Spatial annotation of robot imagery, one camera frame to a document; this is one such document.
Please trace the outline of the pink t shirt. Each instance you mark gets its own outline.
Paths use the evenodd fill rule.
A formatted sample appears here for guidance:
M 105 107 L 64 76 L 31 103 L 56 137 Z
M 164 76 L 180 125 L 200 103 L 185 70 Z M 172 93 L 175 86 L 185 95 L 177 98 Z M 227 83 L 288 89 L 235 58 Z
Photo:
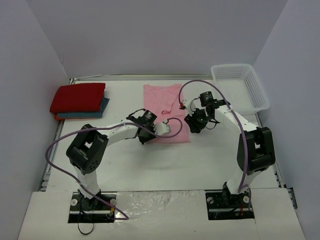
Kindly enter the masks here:
M 180 121 L 173 119 L 168 122 L 171 134 L 180 131 L 177 136 L 172 138 L 156 138 L 151 141 L 154 144 L 182 144 L 190 142 L 189 127 L 184 121 L 186 111 L 180 109 L 179 103 L 179 91 L 181 87 L 181 84 L 170 86 L 145 84 L 143 86 L 143 106 L 157 116 L 155 123 L 164 122 L 164 120 L 169 118 L 180 119 Z

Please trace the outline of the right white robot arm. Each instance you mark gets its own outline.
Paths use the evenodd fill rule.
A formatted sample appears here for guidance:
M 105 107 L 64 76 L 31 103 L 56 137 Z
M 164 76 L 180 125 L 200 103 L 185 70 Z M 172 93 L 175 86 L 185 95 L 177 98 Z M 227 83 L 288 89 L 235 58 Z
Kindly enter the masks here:
M 235 112 L 228 101 L 214 99 L 210 91 L 200 94 L 201 108 L 193 100 L 179 103 L 187 111 L 184 121 L 191 133 L 199 134 L 208 123 L 222 124 L 238 138 L 236 161 L 238 168 L 222 187 L 222 202 L 229 207 L 240 200 L 240 194 L 248 191 L 252 181 L 275 164 L 272 132 L 268 127 L 259 127 Z

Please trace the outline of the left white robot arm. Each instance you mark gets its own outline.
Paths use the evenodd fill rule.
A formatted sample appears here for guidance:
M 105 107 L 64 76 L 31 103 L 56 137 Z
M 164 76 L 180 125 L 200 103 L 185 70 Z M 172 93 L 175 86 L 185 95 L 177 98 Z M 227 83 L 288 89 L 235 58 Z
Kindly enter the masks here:
M 83 196 L 82 203 L 89 209 L 101 203 L 101 189 L 97 180 L 97 168 L 108 146 L 126 139 L 138 138 L 144 144 L 156 138 L 155 120 L 157 116 L 149 110 L 135 118 L 130 114 L 126 122 L 110 125 L 107 130 L 92 130 L 78 133 L 66 150 L 66 156 L 76 171 L 82 184 L 78 191 Z

